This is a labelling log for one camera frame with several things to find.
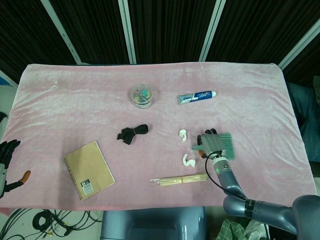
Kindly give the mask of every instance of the spiral notebook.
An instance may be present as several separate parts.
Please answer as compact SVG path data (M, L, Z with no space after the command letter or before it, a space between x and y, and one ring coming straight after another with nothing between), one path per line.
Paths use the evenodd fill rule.
M116 182L96 141L69 153L64 161L81 200Z

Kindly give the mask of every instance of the notebook spiral binding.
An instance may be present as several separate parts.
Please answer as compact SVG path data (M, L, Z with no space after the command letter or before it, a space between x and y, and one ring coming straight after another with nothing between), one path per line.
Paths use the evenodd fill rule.
M80 192L79 186L78 186L78 184L76 182L75 176L74 176L74 174L73 174L73 172L71 170L70 164L68 163L68 160L67 160L66 157L64 158L64 161L65 161L66 168L68 169L68 171L70 173L70 176L72 178L73 184L75 186L75 190L78 193L80 200L83 200L83 197L82 197L82 194Z

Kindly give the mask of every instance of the dark curtain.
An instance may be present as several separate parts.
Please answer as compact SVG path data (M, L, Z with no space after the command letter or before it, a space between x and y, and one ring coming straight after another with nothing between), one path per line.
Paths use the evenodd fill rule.
M117 0L50 0L81 61L128 64Z
M0 69L16 83L28 64L76 64L39 0L0 1Z
M319 18L319 0L227 0L206 60L279 64Z
M320 34L283 70L288 82L313 86L314 76L320 76Z
M197 62L213 0L129 0L138 64Z

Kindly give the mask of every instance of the wire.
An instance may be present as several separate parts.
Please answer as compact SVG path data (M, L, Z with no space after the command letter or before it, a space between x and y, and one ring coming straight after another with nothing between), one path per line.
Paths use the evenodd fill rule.
M20 234L12 235L11 237L7 238L6 240L12 239L13 237L20 237L20 239L25 240L26 238Z
M8 231L10 230L10 228L21 218L22 215L24 215L25 213L29 212L31 209L17 209L15 210L11 216L9 217L9 219L6 221L6 223L4 224L1 232L0 232L0 240L4 240L4 237L5 235L8 233ZM62 210L60 210L58 213L56 210L54 210L54 213L51 212L50 210L48 209L43 209L43 211L41 212L38 212L33 220L32 220L32 226L36 229L36 230L40 230L39 232L35 232L35 233L32 233L28 236L22 236L20 234L15 234L15 235L12 235L10 236L9 238L7 238L6 240L9 240L9 239L12 239L14 237L20 237L19 240L24 240L25 238L27 237L30 237L30 236L33 236L33 235L37 235L37 234L40 234L35 240L39 239L41 236L43 236L42 238L44 238L48 232L47 232L47 229L49 229L49 231L52 231L52 233L54 233L56 236L60 237L60 238L63 238L63 237L66 237L67 235L69 235L69 233L71 231L81 231L81 230L85 230L89 227L91 227L93 224L95 223L100 223L102 221L98 220L98 219L94 219L92 216L91 216L91 212L90 211L84 211L81 219L76 223L76 224L73 224L73 225L65 225L65 223L63 222L63 219L65 217L67 217L72 211L64 211L62 214L61 214ZM45 218L45 223L40 225L39 221L40 221L40 218ZM88 226L85 226L89 220L89 218L93 221L91 224L89 224ZM64 233L64 235L60 235L56 232L56 225L60 225L61 227L65 228L66 229L66 232Z
M209 179L210 179L218 188L222 189L223 191L227 192L228 194L231 194L231 195L233 195L233 196L235 196L235 197L237 197L237 198L239 198L239 199L242 199L242 200L247 201L247 199L244 198L243 196L240 196L240 195L238 195L238 194L236 194L236 193L234 193L234 192L232 192L232 191L229 191L229 190L225 189L224 187L222 187L222 186L220 186L218 183L216 183L215 180L212 179L212 177L210 176L210 174L209 174L209 172L208 172L208 168L207 168L208 159L209 159L209 157L210 157L212 154L217 154L217 152L214 151L214 152L210 153L209 156L206 158L206 160L205 160L205 165L204 165L204 167L205 167L205 172L206 172L206 174L208 175ZM266 240L270 240L267 226L266 226L265 223L264 223L263 225L264 225L264 229L265 229Z
M97 223L102 223L101 220L98 220L98 219L94 219L91 215L90 215L90 211L86 211L88 214L89 214L89 218Z
M7 235L8 231L11 229L11 227L27 212L29 212L31 209L17 209L15 210L8 220L5 222L1 232L0 232L0 240L3 240L5 236Z
M264 229L265 229L266 240L270 240L267 226L265 224L263 224L263 225L264 225Z
M214 151L214 152L210 153L210 154L206 157L205 165L204 165L204 167L205 167L205 172L206 172L206 174L208 175L209 179L210 179L218 188L222 189L223 191L227 192L228 194L233 195L233 196L235 196L235 197L237 197L237 198L240 198L240 199L246 201L247 199L246 199L245 197L240 196L240 195L238 195L238 194L236 194L236 193L234 193L234 192L232 192L232 191L229 191L229 190L225 189L224 187L222 187L222 186L220 186L218 183L216 183L216 181L213 180L213 178L210 176L210 174L209 174L209 172L208 172L208 168L207 168L207 163L208 163L209 157L210 157L212 154L217 154L217 152Z

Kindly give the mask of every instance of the gray plastic seat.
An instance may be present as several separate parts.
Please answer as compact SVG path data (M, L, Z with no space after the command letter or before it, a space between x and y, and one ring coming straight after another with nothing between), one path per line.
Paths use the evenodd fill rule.
M203 206L104 211L100 240L205 240Z

